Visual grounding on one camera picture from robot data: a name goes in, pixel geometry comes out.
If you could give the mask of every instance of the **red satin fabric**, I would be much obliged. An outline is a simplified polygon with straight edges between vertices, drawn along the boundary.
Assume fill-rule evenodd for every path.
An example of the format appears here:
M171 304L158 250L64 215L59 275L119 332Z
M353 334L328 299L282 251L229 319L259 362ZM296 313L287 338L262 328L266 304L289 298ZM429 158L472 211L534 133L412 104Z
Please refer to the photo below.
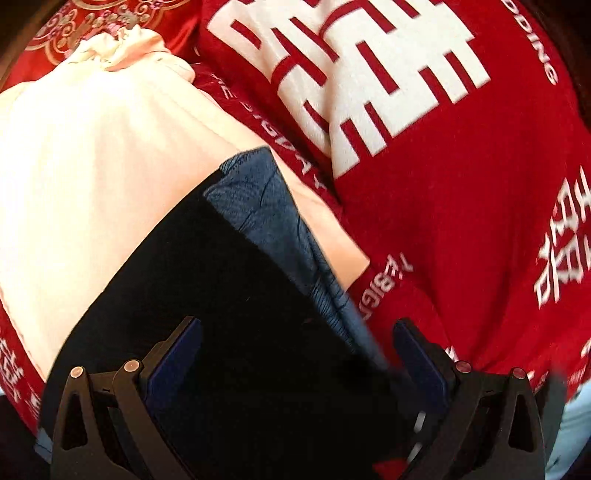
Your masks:
M31 40L17 60L3 90L38 80L98 33L121 27L155 30L173 54L196 61L191 35L201 15L200 0L67 0Z

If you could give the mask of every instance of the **gold floral embroidery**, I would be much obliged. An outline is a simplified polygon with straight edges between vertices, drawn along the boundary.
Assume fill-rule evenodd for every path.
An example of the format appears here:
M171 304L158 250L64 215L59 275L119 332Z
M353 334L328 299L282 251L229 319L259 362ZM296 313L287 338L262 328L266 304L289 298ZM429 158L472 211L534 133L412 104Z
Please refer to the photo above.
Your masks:
M58 65L81 40L101 32L115 34L121 27L158 27L164 12L191 0L68 0L33 37L26 50L44 49Z

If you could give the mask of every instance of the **denim cloth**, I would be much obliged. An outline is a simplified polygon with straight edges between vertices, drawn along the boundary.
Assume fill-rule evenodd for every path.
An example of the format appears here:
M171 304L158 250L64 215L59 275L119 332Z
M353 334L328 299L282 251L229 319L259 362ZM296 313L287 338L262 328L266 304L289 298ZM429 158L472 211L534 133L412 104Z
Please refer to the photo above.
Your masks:
M281 268L341 338L386 369L387 360L300 217L271 151L239 153L220 170L224 177L204 198Z
M578 396L566 404L556 444L546 469L546 480L562 478L591 436L591 381L581 386Z

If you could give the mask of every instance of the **light pink cloth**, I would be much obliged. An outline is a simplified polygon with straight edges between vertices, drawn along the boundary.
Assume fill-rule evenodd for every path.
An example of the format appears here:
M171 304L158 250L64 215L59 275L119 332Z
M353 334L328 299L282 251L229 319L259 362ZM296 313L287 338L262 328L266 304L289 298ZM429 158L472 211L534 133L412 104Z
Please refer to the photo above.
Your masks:
M81 42L0 95L0 296L46 380L79 319L156 224L225 160L264 145L191 85L150 30ZM368 259L275 155L343 288Z

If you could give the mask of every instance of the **white chinese character print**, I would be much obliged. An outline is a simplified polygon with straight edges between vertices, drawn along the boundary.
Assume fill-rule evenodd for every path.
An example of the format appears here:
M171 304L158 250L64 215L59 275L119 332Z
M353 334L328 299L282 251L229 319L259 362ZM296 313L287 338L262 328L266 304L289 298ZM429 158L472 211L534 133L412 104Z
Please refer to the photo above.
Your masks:
M581 283L584 271L583 264L581 263L581 253L579 251L579 238L577 236L574 236L572 240L560 250L560 252L558 252L554 265L554 268L556 269L556 277L562 283L568 283L570 280Z
M591 212L591 193L589 192L589 186L587 185L587 178L585 177L583 167L581 167L580 186L579 181L577 181L577 183L574 184L574 195L577 197L577 200L579 201L579 206L581 208L581 219L583 220L583 223L585 223L587 221L586 209L588 208Z
M6 395L11 395L15 403L21 399L17 384L23 374L23 369L17 365L16 354L9 351L6 339L0 338L0 377L7 388Z
M579 229L579 216L574 209L573 196L570 194L570 185L566 179L564 179L562 188L558 193L557 201L560 204L562 219L558 221L554 220L554 217L550 219L550 231L552 232L552 242L554 245L556 245L556 233L558 233L560 236L563 236L567 228L572 230L574 233L576 233ZM557 206L554 208L554 214L556 214Z
M31 412L31 415L33 415L33 417L35 419L38 419L39 412L41 411L41 399L39 398L39 395L37 395L37 393L35 393L33 388L31 388L30 385L29 385L29 398L25 403L29 407L29 411Z
M587 270L591 270L591 249L589 249L589 239L587 235L583 238L583 244L585 248L585 258L587 260Z
M551 293L551 286L554 285L554 296L558 292L558 278L556 276L556 260L554 258L554 247L550 247L550 239L548 234L545 236L544 246L538 252L538 259L546 260L544 271L540 275L538 281L534 284L534 292L538 297L538 308L548 302ZM552 264L552 278L550 278L550 265Z
M587 221L586 209L591 211L591 193L587 185L587 178L583 167L580 168L580 179L574 184L574 197L580 208L582 223ZM546 304L550 294L554 292L554 302L560 300L560 283L567 284L571 281L581 283L587 271L591 270L591 251L589 250L589 239L584 235L581 239L578 235L580 227L579 214L573 200L573 194L567 179L564 179L560 191L556 197L554 212L550 218L550 234L545 235L544 245L538 252L538 260L546 260L545 267L534 284L534 292L538 300L538 308ZM562 237L568 239L568 243L558 252L556 248Z
M468 94L458 65L490 81L444 2L229 0L207 29L265 75L335 178L439 105L426 70L452 103Z

